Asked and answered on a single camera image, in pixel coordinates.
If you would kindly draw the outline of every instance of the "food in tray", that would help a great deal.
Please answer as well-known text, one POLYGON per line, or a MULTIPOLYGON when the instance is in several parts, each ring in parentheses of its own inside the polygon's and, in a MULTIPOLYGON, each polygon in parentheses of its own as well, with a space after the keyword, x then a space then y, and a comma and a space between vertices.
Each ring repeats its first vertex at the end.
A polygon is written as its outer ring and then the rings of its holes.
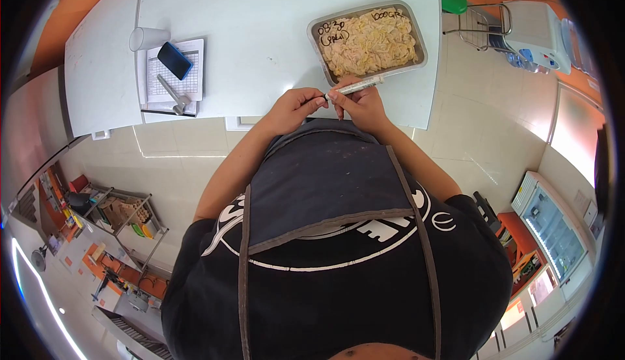
POLYGON ((401 9, 375 9, 358 18, 325 22, 319 49, 334 75, 365 75, 418 61, 410 19, 401 9))

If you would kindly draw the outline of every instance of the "display fridge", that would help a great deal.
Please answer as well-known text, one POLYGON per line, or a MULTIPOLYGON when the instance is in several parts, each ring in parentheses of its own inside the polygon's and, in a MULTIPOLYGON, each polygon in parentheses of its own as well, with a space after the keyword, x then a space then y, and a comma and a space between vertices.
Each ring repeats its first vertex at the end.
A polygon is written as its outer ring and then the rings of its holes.
POLYGON ((592 239, 540 174, 525 174, 512 208, 548 258, 558 283, 565 283, 588 253, 594 260, 592 239))

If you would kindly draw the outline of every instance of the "plastic cup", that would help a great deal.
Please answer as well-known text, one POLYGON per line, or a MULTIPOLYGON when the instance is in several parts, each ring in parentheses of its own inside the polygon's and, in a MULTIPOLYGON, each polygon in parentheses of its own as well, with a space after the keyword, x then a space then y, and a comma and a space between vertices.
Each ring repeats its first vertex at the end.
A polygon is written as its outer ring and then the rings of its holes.
POLYGON ((160 47, 165 44, 166 41, 169 41, 170 38, 171 33, 165 29, 138 27, 134 28, 130 34, 128 45, 130 45, 130 50, 132 52, 136 52, 140 49, 160 47))

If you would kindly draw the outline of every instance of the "white table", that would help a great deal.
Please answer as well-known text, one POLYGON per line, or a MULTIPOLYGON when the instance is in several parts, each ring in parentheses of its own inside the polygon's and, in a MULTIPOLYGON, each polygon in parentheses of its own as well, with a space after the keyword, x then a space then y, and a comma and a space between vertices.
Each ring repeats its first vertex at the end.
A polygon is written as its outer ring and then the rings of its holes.
MULTIPOLYGON (((330 88, 309 43, 311 20, 388 0, 141 0, 139 26, 171 30, 173 41, 206 39, 204 101, 198 117, 260 116, 292 87, 330 88)), ((379 87, 389 119, 427 128, 441 39, 440 0, 402 0, 414 12, 425 67, 379 87)), ((333 107, 316 116, 336 117, 333 107)), ((146 122, 176 116, 145 114, 146 122)))
MULTIPOLYGON (((137 0, 100 0, 66 43, 67 106, 75 136, 180 119, 139 110, 128 39, 137 0)), ((292 87, 329 89, 308 41, 311 20, 389 0, 141 0, 138 26, 171 30, 172 41, 203 37, 200 118, 261 116, 292 87)), ((441 40, 441 1, 402 0, 414 12, 428 54, 425 67, 379 86, 389 119, 427 128, 441 40)), ((315 116, 336 117, 321 109, 315 116)))
POLYGON ((74 136, 141 124, 128 40, 137 0, 100 0, 65 43, 65 90, 74 136))

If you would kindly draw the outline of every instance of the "hand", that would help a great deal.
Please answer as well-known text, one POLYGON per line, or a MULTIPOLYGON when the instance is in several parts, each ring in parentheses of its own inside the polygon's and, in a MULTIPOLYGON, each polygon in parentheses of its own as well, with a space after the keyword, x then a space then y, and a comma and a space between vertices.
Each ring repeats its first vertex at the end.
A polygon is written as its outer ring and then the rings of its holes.
POLYGON ((336 91, 360 81, 362 79, 355 76, 346 76, 328 92, 327 96, 332 99, 332 104, 334 104, 339 120, 343 119, 343 110, 346 110, 352 117, 355 126, 364 132, 375 135, 392 125, 386 117, 386 113, 384 113, 384 106, 382 105, 378 89, 375 86, 371 86, 347 96, 336 91))
POLYGON ((306 117, 322 106, 327 108, 328 104, 323 98, 323 93, 318 89, 286 90, 258 124, 274 136, 290 134, 302 125, 306 117))

